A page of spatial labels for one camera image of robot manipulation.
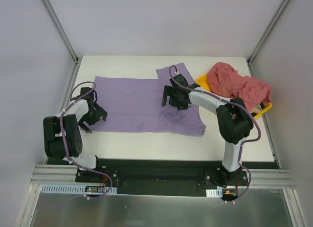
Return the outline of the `purple t shirt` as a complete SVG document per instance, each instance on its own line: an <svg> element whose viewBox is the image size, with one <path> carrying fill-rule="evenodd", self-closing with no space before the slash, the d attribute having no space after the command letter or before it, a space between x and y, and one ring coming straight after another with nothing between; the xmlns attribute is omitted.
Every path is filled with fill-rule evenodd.
<svg viewBox="0 0 313 227"><path fill-rule="evenodd" d="M164 86L170 85L174 70L156 70L156 79L95 78L97 104L108 116L92 126L96 132L116 133L174 133L184 136L203 136L206 126L199 107L189 105L179 110L162 106Z"/></svg>

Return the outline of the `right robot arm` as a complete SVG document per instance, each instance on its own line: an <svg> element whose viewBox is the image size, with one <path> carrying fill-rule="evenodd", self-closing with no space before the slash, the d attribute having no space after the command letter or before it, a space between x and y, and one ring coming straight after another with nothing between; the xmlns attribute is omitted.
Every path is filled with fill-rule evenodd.
<svg viewBox="0 0 313 227"><path fill-rule="evenodd" d="M216 115L219 132L225 140L224 158L220 173L221 182L232 185L238 178L237 170L241 164L242 146L253 122L240 98L233 100L206 91L200 85L188 84L182 74L170 79L165 85L161 105L170 105L178 110L187 110L189 105L202 107Z"/></svg>

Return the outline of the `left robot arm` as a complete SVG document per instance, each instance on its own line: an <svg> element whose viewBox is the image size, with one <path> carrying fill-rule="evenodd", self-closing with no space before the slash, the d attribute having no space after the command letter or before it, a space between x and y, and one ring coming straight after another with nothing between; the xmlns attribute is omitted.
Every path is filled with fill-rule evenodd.
<svg viewBox="0 0 313 227"><path fill-rule="evenodd" d="M90 126L106 121L108 113L97 104L97 92L90 87L80 89L80 95L69 102L66 109L43 119L45 154L76 163L92 182L103 178L98 158L83 148L81 131L91 133Z"/></svg>

